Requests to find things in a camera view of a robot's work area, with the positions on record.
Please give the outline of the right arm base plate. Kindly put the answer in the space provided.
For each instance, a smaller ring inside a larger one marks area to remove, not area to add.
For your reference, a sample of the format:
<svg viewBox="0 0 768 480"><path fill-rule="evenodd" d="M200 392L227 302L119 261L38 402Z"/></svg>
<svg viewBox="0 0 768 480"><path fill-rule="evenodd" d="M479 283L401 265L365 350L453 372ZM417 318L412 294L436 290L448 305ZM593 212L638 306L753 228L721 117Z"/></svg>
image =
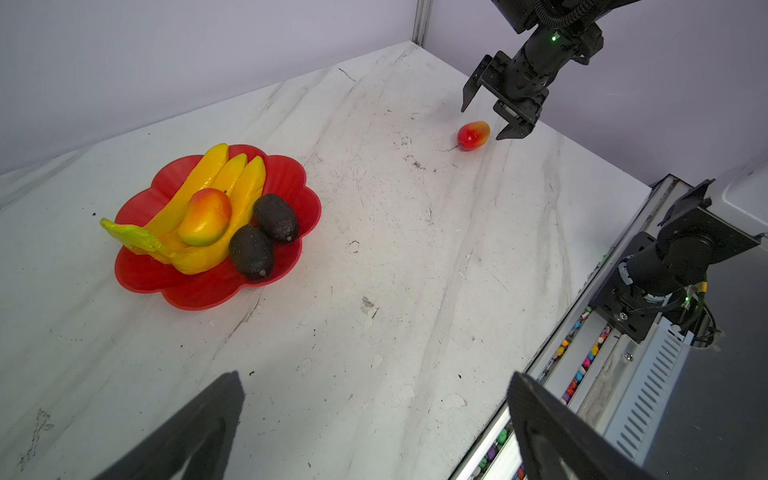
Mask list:
<svg viewBox="0 0 768 480"><path fill-rule="evenodd" d="M751 235L709 211L705 180L677 199L653 237L640 232L599 290L590 306L634 342L645 340L657 315L697 332L707 312L707 270L757 247Z"/></svg>

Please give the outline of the red-yellow fake mango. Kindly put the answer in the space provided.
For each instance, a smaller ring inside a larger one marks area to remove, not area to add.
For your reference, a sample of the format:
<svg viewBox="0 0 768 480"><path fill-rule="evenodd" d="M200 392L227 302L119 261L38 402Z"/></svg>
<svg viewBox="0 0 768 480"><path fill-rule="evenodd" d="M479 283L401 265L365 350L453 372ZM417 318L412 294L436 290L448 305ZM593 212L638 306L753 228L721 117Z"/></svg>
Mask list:
<svg viewBox="0 0 768 480"><path fill-rule="evenodd" d="M464 151L477 150L484 146L491 136L491 128L485 121L476 121L462 126L456 136L457 146Z"/></svg>
<svg viewBox="0 0 768 480"><path fill-rule="evenodd" d="M229 197L215 188L205 188L191 197L177 233L185 244L210 246L227 231L231 217Z"/></svg>

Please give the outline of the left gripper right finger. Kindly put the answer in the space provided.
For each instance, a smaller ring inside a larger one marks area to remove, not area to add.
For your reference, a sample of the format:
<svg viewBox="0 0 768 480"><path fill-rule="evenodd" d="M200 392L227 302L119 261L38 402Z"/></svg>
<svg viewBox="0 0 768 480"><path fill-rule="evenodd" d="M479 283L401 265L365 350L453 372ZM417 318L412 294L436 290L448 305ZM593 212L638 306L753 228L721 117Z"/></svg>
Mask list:
<svg viewBox="0 0 768 480"><path fill-rule="evenodd" d="M507 406L530 479L650 479L529 375L516 372Z"/></svg>

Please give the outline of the dark fake avocado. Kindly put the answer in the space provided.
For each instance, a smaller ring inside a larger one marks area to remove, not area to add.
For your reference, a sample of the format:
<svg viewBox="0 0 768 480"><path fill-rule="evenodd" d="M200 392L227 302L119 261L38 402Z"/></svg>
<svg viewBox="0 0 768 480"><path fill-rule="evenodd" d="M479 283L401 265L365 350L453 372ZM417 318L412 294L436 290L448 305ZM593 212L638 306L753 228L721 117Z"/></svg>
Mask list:
<svg viewBox="0 0 768 480"><path fill-rule="evenodd" d="M253 224L241 227L232 236L229 257L235 270L249 281L266 279L275 265L273 242Z"/></svg>
<svg viewBox="0 0 768 480"><path fill-rule="evenodd" d="M253 206L253 220L279 244L291 244L299 238L300 224L294 209L276 194L260 197Z"/></svg>

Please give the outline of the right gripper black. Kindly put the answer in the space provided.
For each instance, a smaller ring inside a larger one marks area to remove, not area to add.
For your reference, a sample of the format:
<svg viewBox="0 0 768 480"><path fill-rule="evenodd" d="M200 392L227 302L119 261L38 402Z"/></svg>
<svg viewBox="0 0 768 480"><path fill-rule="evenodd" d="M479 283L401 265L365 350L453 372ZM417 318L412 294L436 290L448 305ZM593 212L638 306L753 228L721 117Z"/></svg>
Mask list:
<svg viewBox="0 0 768 480"><path fill-rule="evenodd" d="M541 115L548 86L570 61L587 65L604 46L602 30L540 26L513 56L485 55L462 89L465 112L481 88L497 98L493 110L507 122L497 140L530 135Z"/></svg>

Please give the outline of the yellow fake banana bunch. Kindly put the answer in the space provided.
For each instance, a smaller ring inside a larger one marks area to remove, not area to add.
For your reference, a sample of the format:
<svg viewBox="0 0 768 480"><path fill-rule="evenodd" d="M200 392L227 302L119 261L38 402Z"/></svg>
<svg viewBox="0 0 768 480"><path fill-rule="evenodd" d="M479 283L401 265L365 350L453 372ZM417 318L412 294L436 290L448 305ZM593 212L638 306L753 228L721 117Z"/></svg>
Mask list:
<svg viewBox="0 0 768 480"><path fill-rule="evenodd" d="M250 222L266 177L262 157L249 159L244 153L232 157L230 147L219 144L206 152L170 201L145 225L118 224L108 219L102 219L100 225L135 254L148 255L185 275L203 273L228 256L230 240L238 229ZM232 217L229 228L217 242L195 247L181 241L177 229L191 197L205 188L215 188L229 197Z"/></svg>

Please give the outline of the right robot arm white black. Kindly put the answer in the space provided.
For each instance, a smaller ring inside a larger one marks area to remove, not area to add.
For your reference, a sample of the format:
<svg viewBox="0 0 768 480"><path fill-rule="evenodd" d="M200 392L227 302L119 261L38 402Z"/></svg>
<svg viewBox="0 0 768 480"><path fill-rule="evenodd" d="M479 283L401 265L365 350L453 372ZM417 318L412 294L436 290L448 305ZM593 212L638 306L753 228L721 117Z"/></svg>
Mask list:
<svg viewBox="0 0 768 480"><path fill-rule="evenodd" d="M507 122L498 140L523 139L534 130L548 87L570 61L587 65L604 46L597 20L635 0L508 0L494 5L516 33L531 36L514 56L486 55L462 92L466 110L485 88L496 97L493 110Z"/></svg>

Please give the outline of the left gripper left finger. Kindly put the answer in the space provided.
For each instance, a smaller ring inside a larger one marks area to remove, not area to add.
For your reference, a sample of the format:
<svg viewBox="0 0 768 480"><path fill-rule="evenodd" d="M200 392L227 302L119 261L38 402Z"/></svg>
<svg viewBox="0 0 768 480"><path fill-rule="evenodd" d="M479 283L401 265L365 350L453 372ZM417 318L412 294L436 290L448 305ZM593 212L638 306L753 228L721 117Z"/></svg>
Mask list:
<svg viewBox="0 0 768 480"><path fill-rule="evenodd" d="M222 374L97 477L222 479L244 399L239 374Z"/></svg>

